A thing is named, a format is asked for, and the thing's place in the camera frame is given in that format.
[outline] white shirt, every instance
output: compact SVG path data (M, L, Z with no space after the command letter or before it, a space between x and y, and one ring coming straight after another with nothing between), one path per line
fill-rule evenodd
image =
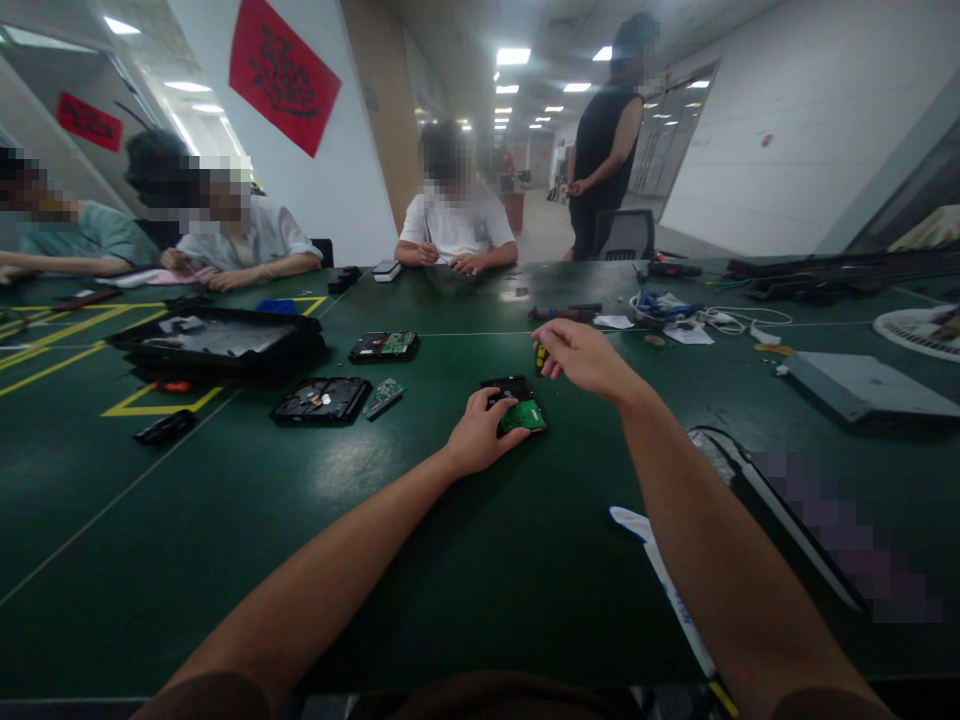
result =
M250 231L246 242L243 238L215 232L190 233L177 243L177 250L189 255L198 268L212 265L224 272L304 253L323 259L323 253L307 239L290 211L259 195L250 197Z
M453 202L427 186L407 208L400 239L415 245L429 240L447 264L462 253L485 253L515 242L503 203L484 187Z

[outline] table surface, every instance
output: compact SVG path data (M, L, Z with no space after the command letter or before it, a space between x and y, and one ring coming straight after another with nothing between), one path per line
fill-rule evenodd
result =
M603 302L617 314L637 290L629 263L525 264L476 283L445 268L408 270L391 284L365 276L317 304L333 276L320 271L218 303L295 298L321 319L330 346L309 375L393 377L408 387L403 401L373 423L278 428L267 414L281 393L204 388L174 403L195 402L202 422L162 449L131 436L169 396L138 392L122 353L99 341L162 312L157 303L183 288L130 291L67 315L44 308L87 283L38 280L0 298L50 322L6 340L9 328L0 328L2 343L46 343L0 353L0 698L150 695L270 570L439 449L480 380L533 375L531 306ZM919 289L936 295L950 284ZM692 302L754 305L690 281L652 287ZM917 290L830 308L764 307L794 317L782 335L797 349L874 355L958 399L956 365L871 329L883 312L935 304ZM360 333L399 329L422 336L412 363L347 361ZM946 481L956 475L947 465L956 440L852 432L773 377L749 338L715 333L712 346L657 349L644 334L611 340L685 426L716 425L751 450L816 453L846 468L836 473L837 499L855 503L858 520L892 526L890 549L925 574L929 597L954 607L960 530L950 511L960 491ZM481 668L588 686L700 679L641 545L608 516L611 505L643 512L615 413L565 379L533 382L549 432L441 499L308 676L310 690L404 691ZM830 592L755 496L743 501L868 677L960 671L960 626L871 623Z

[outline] white paper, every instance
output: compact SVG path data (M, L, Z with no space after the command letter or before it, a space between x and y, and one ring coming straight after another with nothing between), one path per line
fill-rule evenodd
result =
M659 578L660 584L663 586L663 591L667 594L667 599L670 601L670 607L673 608L673 612L680 622L680 628L687 638L687 643L690 645L694 657L697 658L697 662L700 663L700 669L703 670L703 674L706 677L713 677L717 671L716 666L713 664L713 658L711 658L710 653L707 652L707 647L703 644L703 640L700 639L700 633L697 632L697 628L694 626L693 620L687 612L683 600L680 598L680 593L677 592L673 580L670 579L670 575L667 573L667 566L663 564L663 558L660 556L659 548L657 548L657 539L654 537L653 529L650 527L650 520L643 515L621 507L611 507L610 516L614 522L622 525L644 541L643 549L647 553L647 559L650 560L654 572L657 573L657 578Z
M593 324L612 327L616 330L627 330L633 327L633 323L626 315L598 315L594 318Z
M750 325L750 336L754 338L757 342L764 343L765 345L779 345L780 336L771 335L770 333L765 333L763 330L760 330L756 325Z
M684 330L676 323L667 325L663 334L684 345L713 345L713 338L707 335L700 323L693 323L693 330Z

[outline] teal shirt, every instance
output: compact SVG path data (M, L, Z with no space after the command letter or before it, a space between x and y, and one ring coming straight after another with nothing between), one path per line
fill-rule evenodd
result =
M25 223L20 251L51 257L117 258L133 267L153 267L160 250L133 220L87 200L76 223Z

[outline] seated person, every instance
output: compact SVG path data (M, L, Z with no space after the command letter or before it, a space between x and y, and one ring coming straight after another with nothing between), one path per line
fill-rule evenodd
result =
M407 208L394 257L407 267L446 264L476 275L517 261L503 203L471 183L467 151L453 122L427 125L420 138L424 191Z
M160 251L133 220L92 200L69 200L20 151L0 148L0 210L18 223L20 252L0 252L0 284L38 272L110 277L156 265Z
M320 267L323 253L289 210L252 195L250 185L231 180L229 171L199 168L175 135L142 132L127 143L127 152L127 182L144 204L176 211L190 231L163 253L163 266L174 274L189 277L216 268L207 286L226 292Z

